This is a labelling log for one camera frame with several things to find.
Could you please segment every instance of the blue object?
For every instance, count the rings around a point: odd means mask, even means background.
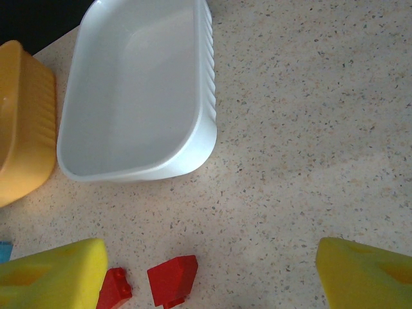
[[[10,243],[9,241],[0,241],[0,263],[6,263],[10,261],[12,250],[12,243]]]

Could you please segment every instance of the yellow basket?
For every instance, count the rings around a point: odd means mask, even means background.
[[[51,70],[17,41],[0,46],[0,207],[42,185],[56,162]]]

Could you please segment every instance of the white speckled surface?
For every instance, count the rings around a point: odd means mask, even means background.
[[[154,308],[146,270],[196,254],[178,308],[327,308],[321,237],[412,255],[410,1],[210,0],[218,143],[197,171],[83,184],[56,168],[0,209],[13,258],[89,237]],[[61,110],[74,30],[37,54]]]

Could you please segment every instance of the white plastic tray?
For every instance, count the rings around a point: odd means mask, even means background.
[[[216,142],[205,0],[97,0],[80,25],[57,143],[82,182],[156,180],[201,166]]]

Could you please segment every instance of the red toy block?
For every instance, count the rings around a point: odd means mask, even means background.
[[[185,302],[198,270],[196,256],[178,256],[147,271],[154,305],[170,309]]]
[[[132,297],[126,271],[112,268],[106,272],[96,309],[117,309]]]

